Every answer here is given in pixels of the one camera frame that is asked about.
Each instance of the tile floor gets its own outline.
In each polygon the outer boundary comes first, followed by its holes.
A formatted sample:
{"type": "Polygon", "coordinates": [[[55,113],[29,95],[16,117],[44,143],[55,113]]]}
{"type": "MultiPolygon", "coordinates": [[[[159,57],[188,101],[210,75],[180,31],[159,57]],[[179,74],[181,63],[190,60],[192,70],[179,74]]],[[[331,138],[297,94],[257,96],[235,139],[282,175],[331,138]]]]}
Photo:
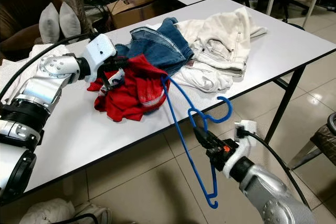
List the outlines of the tile floor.
{"type": "MultiPolygon", "coordinates": [[[[279,10],[274,8],[274,17],[279,10]]],[[[290,22],[303,24],[299,8],[290,7],[290,22]]],[[[316,7],[307,31],[336,43],[336,14],[316,7]]],[[[272,147],[288,162],[336,111],[336,53],[309,65],[271,141],[272,147]]],[[[232,137],[233,122],[252,119],[264,137],[284,94],[270,83],[234,100],[232,118],[211,124],[210,130],[222,138],[232,137]]],[[[219,106],[211,114],[223,114],[219,106]]],[[[209,162],[193,136],[189,123],[182,131],[207,188],[211,187],[209,162]]],[[[261,146],[252,160],[263,164],[294,192],[277,162],[261,146]]],[[[293,173],[320,224],[336,224],[336,167],[323,155],[293,173]]],[[[131,149],[95,164],[71,177],[27,195],[0,210],[1,223],[18,223],[31,204],[62,197],[74,205],[90,200],[109,207],[113,223],[154,224],[236,224],[261,223],[261,218],[233,180],[218,176],[219,208],[211,209],[192,172],[175,129],[170,129],[131,149]],[[73,183],[69,190],[67,185],[73,183]]]]}

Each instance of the white clothing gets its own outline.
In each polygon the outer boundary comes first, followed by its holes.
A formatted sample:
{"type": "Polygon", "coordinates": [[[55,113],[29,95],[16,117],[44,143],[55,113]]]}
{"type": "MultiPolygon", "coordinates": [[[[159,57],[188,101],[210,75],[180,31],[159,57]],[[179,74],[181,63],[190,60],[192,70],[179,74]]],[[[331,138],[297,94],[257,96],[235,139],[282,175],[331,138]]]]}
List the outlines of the white clothing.
{"type": "Polygon", "coordinates": [[[71,202],[52,199],[32,205],[19,224],[49,224],[71,219],[75,208],[71,202]]]}
{"type": "Polygon", "coordinates": [[[230,88],[233,77],[244,74],[250,38],[267,32],[254,24],[244,7],[175,26],[188,41],[194,56],[192,63],[183,66],[173,78],[178,84],[204,92],[230,88]]]}

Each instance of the brown armchair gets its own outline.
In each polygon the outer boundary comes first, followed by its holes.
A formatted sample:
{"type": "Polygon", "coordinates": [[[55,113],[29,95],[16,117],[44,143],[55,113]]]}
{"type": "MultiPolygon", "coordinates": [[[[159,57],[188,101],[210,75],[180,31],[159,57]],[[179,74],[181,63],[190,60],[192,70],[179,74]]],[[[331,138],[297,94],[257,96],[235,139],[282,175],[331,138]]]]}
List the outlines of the brown armchair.
{"type": "Polygon", "coordinates": [[[18,61],[29,56],[40,37],[40,15],[50,2],[59,12],[62,0],[0,0],[0,64],[1,58],[18,61]]]}

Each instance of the chair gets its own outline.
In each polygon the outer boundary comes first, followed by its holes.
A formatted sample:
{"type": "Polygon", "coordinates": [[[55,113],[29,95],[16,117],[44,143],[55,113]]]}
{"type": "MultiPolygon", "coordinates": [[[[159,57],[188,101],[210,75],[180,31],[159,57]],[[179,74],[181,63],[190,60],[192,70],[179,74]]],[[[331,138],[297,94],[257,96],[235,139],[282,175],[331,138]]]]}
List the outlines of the chair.
{"type": "Polygon", "coordinates": [[[40,37],[40,15],[50,2],[59,12],[62,0],[0,0],[0,61],[29,56],[34,41],[40,37]]]}
{"type": "Polygon", "coordinates": [[[324,154],[336,165],[336,112],[328,117],[327,124],[320,127],[310,141],[288,163],[291,170],[295,170],[320,154],[324,154]]]}
{"type": "Polygon", "coordinates": [[[283,11],[285,12],[285,18],[282,21],[286,23],[288,22],[288,19],[289,19],[288,6],[290,4],[301,7],[303,9],[301,13],[302,15],[306,15],[309,10],[309,6],[304,5],[296,0],[279,0],[279,2],[280,2],[281,7],[283,7],[283,11]]]}

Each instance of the gray pillow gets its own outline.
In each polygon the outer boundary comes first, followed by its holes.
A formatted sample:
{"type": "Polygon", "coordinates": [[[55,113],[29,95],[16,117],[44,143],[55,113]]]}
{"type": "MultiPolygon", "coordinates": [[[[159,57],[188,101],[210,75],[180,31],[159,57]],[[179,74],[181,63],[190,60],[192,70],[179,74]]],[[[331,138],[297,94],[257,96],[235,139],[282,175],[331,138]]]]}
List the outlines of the gray pillow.
{"type": "Polygon", "coordinates": [[[41,13],[38,29],[44,44],[56,43],[59,39],[59,16],[56,8],[50,3],[41,13]]]}
{"type": "Polygon", "coordinates": [[[80,22],[72,8],[65,2],[62,3],[59,11],[59,24],[62,33],[66,38],[80,34],[80,22]]]}

